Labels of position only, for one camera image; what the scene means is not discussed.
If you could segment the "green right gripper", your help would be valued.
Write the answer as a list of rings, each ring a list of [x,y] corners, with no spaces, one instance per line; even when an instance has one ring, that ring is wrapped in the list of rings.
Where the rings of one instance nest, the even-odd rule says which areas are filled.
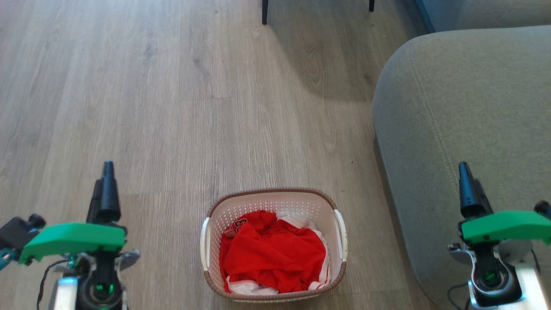
[[[497,270],[501,265],[494,247],[501,241],[540,240],[551,245],[551,218],[536,211],[503,211],[494,213],[481,182],[474,179],[466,161],[458,164],[460,212],[464,218],[458,224],[463,244],[448,246],[449,253],[462,263],[460,255],[472,255],[472,265],[478,270]]]

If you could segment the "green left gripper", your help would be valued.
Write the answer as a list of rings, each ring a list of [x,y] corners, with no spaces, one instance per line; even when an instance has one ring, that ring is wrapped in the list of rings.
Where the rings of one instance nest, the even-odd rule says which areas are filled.
[[[88,260],[97,277],[118,277],[120,271],[140,259],[137,249],[123,251],[127,229],[116,223],[120,218],[114,163],[105,161],[102,178],[94,184],[87,223],[62,223],[42,229],[22,247],[19,263],[31,264],[44,257],[66,255]]]

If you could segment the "white perforated plastic laundry basket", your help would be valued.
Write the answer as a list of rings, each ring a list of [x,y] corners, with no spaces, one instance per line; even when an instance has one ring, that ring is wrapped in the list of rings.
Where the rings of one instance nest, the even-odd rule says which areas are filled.
[[[320,230],[328,245],[329,282],[318,290],[279,295],[239,295],[224,290],[219,267],[220,240],[228,228],[243,214],[266,210],[277,214],[303,214]],[[221,198],[209,209],[201,228],[199,242],[201,264],[209,287],[219,296],[254,304],[291,302],[325,294],[343,279],[347,268],[348,240],[343,217],[336,204],[325,193],[309,188],[269,188],[237,192]]]

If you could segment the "grey fabric sofa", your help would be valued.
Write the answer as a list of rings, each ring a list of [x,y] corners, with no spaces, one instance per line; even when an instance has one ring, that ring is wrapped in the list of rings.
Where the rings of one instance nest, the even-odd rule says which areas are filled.
[[[551,25],[416,37],[384,66],[375,135],[413,274],[441,310],[470,267],[458,241],[458,164],[495,212],[551,204]]]

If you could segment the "grey blue sofa section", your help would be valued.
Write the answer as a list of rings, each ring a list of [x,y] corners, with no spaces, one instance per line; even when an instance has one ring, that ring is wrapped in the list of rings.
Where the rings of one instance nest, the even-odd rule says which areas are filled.
[[[551,24],[551,0],[415,0],[430,32]]]

